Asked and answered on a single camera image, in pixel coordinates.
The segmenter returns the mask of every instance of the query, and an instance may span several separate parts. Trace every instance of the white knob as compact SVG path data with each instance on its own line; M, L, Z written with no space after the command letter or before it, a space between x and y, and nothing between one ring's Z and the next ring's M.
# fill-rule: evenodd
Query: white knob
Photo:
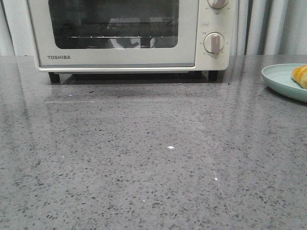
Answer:
M221 9L227 5L228 0L208 0L208 3L213 9Z
M224 47L224 38L220 33L211 33L204 40L205 49L212 54L218 54Z

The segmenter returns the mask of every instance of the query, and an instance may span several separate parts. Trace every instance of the gray countertop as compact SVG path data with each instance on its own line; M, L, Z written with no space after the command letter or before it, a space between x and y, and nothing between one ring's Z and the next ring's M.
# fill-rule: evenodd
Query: gray countertop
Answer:
M279 63L307 56L61 85L0 57L0 229L306 230L307 104L264 84Z

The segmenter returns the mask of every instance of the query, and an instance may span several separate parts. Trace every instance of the plate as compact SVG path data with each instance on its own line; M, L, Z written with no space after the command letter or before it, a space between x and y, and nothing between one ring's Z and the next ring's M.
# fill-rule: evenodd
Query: plate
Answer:
M262 70L264 82L274 91L302 102L307 102L307 90L292 80L292 71L306 64L280 64Z

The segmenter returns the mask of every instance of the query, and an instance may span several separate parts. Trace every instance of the toaster oven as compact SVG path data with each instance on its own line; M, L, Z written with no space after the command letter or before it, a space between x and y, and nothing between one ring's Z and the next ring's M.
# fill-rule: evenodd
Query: toaster oven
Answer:
M61 73L187 72L228 66L236 0L24 0L35 65Z

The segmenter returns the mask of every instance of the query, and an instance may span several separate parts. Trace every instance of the croissant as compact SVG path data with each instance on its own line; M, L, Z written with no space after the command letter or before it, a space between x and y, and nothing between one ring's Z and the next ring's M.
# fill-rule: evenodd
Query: croissant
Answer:
M292 72L292 79L307 89L307 65L295 68Z

